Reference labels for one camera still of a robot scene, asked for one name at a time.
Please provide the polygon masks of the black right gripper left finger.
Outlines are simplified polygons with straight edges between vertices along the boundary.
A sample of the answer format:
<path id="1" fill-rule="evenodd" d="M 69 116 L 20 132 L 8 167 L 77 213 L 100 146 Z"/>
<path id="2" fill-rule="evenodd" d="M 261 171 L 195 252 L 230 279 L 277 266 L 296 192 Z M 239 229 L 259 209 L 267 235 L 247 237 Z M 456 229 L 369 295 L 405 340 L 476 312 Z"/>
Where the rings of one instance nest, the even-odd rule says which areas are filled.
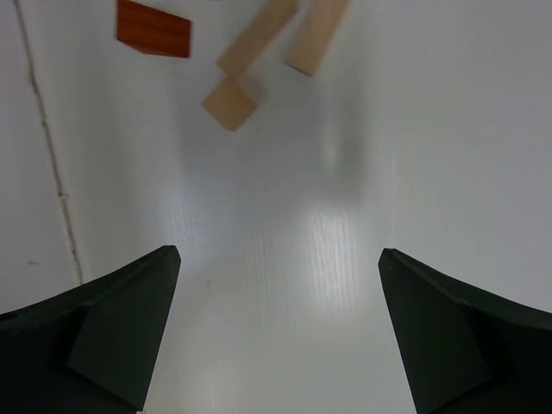
<path id="1" fill-rule="evenodd" d="M 3 413 L 143 410 L 180 268 L 163 246 L 1 315 Z"/>

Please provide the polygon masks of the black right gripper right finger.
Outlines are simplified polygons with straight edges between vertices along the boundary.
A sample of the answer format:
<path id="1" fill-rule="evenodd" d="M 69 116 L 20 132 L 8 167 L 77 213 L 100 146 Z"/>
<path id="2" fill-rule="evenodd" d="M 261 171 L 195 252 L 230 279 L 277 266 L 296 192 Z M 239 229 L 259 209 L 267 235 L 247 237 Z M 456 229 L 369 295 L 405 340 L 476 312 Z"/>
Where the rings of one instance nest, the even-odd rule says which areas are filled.
<path id="1" fill-rule="evenodd" d="M 397 249 L 379 258 L 418 413 L 549 413 L 551 315 L 438 272 Z"/>

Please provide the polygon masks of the light long wood block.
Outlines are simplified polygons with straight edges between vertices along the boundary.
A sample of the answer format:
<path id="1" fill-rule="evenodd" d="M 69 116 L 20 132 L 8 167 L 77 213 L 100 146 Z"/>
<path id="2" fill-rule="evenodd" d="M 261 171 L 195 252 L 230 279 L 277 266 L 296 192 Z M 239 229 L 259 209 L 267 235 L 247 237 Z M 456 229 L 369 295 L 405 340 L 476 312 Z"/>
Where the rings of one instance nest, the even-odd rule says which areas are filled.
<path id="1" fill-rule="evenodd" d="M 239 78 L 297 12 L 297 0 L 268 1 L 219 57 L 217 67 L 227 76 Z"/>
<path id="2" fill-rule="evenodd" d="M 286 55 L 286 64 L 307 76 L 315 76 L 349 5 L 349 0 L 313 1 Z"/>

